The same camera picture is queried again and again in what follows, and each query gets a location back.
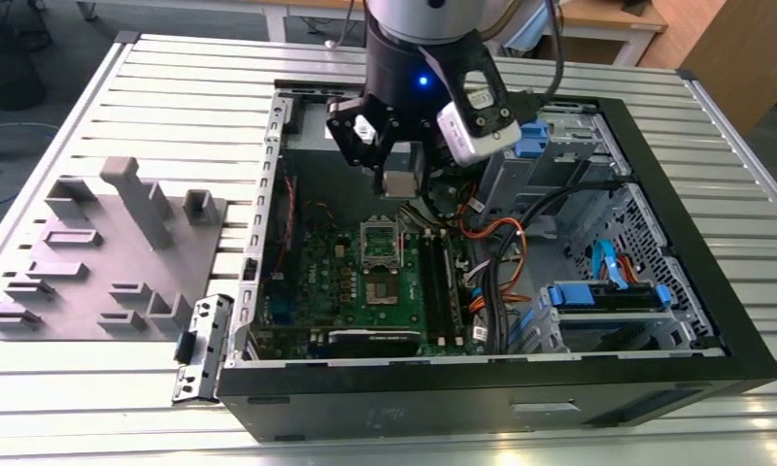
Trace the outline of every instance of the ram slot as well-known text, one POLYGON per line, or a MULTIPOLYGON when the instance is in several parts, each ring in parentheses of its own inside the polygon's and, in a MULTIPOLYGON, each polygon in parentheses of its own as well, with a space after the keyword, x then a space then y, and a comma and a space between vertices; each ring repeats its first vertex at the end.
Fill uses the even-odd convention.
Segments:
POLYGON ((444 344, 455 337, 452 323, 447 263, 440 238, 424 238, 419 243, 420 276, 427 305, 427 334, 431 343, 444 344))

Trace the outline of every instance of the metal panel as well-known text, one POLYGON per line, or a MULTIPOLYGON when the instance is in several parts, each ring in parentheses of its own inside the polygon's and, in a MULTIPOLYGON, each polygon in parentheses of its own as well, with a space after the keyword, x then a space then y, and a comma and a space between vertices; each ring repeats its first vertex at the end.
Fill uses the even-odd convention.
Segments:
MULTIPOLYGON (((49 215, 40 192, 60 174, 112 190, 94 178, 100 163, 126 153, 166 195, 205 188, 230 202, 208 291, 233 292, 273 81, 362 83, 362 60, 357 49, 220 39, 144 35, 132 53, 116 45, 0 227, 0 289, 4 272, 28 261, 20 245, 40 234, 33 221, 49 215)), ((552 64, 499 63, 512 88, 548 84, 552 64)), ((672 72, 571 64, 567 76, 563 92, 628 104, 777 357, 776 186, 763 173, 755 183, 755 162, 744 168, 743 146, 720 135, 724 120, 672 72)), ((172 351, 168 343, 0 343, 0 460, 50 455, 57 464, 154 464, 184 452, 184 460, 212 464, 613 465, 621 457, 651 465, 777 466, 777 382, 632 429, 258 449, 221 407, 169 408, 172 351)))

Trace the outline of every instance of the label sticker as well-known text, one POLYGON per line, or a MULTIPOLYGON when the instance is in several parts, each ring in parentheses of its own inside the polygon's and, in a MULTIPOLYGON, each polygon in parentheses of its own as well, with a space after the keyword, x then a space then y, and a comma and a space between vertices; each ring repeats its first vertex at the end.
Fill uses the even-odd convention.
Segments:
POLYGON ((473 340, 479 340, 480 342, 487 341, 487 329, 484 327, 473 327, 472 329, 472 338, 473 340))
POLYGON ((476 211, 479 214, 483 212, 483 208, 484 208, 484 204, 483 202, 476 199, 475 197, 471 197, 469 200, 467 201, 467 205, 469 207, 472 207, 472 210, 476 211))

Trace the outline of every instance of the metal bracket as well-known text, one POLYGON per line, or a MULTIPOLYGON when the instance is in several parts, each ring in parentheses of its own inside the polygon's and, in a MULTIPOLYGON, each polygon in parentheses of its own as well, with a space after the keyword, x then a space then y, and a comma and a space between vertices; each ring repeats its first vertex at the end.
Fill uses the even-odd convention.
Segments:
POLYGON ((196 301, 189 330, 182 332, 174 359, 181 363, 172 392, 172 404, 218 403, 216 379, 229 330, 233 299, 213 294, 196 301))

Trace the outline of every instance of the red wire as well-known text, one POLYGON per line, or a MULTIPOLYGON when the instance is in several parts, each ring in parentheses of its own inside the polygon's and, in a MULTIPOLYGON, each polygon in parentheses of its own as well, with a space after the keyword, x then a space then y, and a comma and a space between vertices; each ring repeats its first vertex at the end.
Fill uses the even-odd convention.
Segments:
POLYGON ((273 267, 273 272, 270 272, 270 277, 268 277, 264 281, 269 282, 276 274, 280 272, 280 268, 282 267, 282 261, 285 260, 285 249, 288 248, 288 242, 290 241, 290 235, 294 232, 294 213, 296 213, 296 203, 297 203, 297 194, 294 193, 294 186, 290 183, 290 179, 285 177, 285 185, 288 186, 288 201, 289 201, 289 208, 288 208, 288 226, 285 227, 285 243, 282 243, 282 248, 280 249, 280 256, 276 259, 276 267, 273 267))

